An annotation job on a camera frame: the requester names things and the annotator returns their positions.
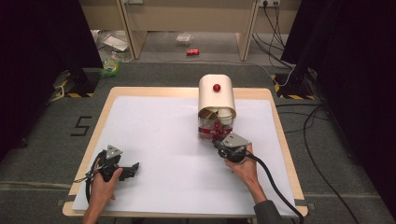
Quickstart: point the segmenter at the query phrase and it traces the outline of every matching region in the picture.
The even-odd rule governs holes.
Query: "sleeve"
[[[272,201],[264,201],[254,206],[258,224],[279,224],[282,217]]]

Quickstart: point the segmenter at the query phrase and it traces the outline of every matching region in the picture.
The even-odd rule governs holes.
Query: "red ball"
[[[220,91],[220,89],[221,89],[221,86],[220,86],[219,84],[215,84],[215,85],[213,86],[213,91],[215,91],[215,92]]]

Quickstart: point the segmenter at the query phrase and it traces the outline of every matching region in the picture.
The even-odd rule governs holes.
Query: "white board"
[[[294,204],[270,101],[235,99],[235,107],[233,131],[253,143],[254,154],[266,163],[279,190]],[[90,166],[100,151],[112,145],[123,150],[120,166],[140,162],[140,167],[134,178],[118,183],[117,200],[110,201],[106,211],[254,215],[246,186],[224,164],[210,140],[198,138],[197,114],[196,98],[116,98]],[[294,216],[259,164],[258,175],[281,216]],[[73,210],[87,207],[83,182]]]

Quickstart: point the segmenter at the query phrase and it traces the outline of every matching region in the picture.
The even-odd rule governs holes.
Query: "hazard tape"
[[[276,75],[271,75],[271,78],[273,79],[274,82],[274,88],[275,88],[275,92],[277,97],[279,98],[283,98],[283,99],[292,99],[292,100],[314,100],[314,96],[312,94],[285,94],[285,90],[288,87],[283,87],[283,86],[279,86],[279,84],[277,84],[277,82],[275,81]]]
[[[70,74],[69,75],[67,75],[67,77],[64,79],[64,81],[62,82],[62,84],[61,84],[61,86],[62,87],[65,87],[66,86],[66,84],[67,84],[67,81],[68,81],[68,79],[69,79],[69,76],[70,76]],[[57,93],[56,93],[56,97],[59,97],[59,96],[61,96],[62,95],[62,91],[58,91]],[[71,97],[71,98],[80,98],[80,97],[93,97],[93,92],[65,92],[64,93],[64,96],[65,97]]]

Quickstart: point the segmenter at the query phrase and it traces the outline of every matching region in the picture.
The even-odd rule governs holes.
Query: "wall outlet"
[[[259,0],[260,7],[264,7],[264,1],[265,0]],[[280,0],[266,0],[266,1],[268,3],[267,7],[275,7],[276,3],[277,3],[278,6],[280,5]]]

